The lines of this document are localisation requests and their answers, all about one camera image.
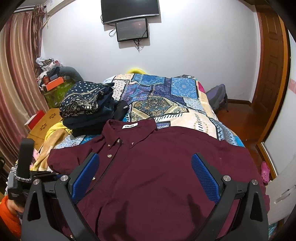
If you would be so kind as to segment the orange sleeve left forearm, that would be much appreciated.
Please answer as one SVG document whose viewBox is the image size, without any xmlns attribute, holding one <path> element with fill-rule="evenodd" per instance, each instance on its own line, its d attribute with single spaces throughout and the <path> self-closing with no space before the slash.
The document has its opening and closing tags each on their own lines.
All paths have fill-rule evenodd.
<svg viewBox="0 0 296 241">
<path fill-rule="evenodd" d="M 21 222 L 16 214 L 12 214 L 7 206 L 8 196 L 4 196 L 1 200 L 1 222 L 4 227 L 7 227 L 9 233 L 13 235 L 17 240 L 21 238 Z"/>
</svg>

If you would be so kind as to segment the person's left hand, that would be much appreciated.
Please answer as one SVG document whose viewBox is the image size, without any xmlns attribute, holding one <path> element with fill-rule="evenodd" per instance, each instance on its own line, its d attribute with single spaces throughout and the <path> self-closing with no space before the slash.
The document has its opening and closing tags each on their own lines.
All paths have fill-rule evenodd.
<svg viewBox="0 0 296 241">
<path fill-rule="evenodd" d="M 24 208 L 22 206 L 19 206 L 15 203 L 14 200 L 8 199 L 6 202 L 6 206 L 11 214 L 17 216 L 19 213 L 23 213 Z"/>
</svg>

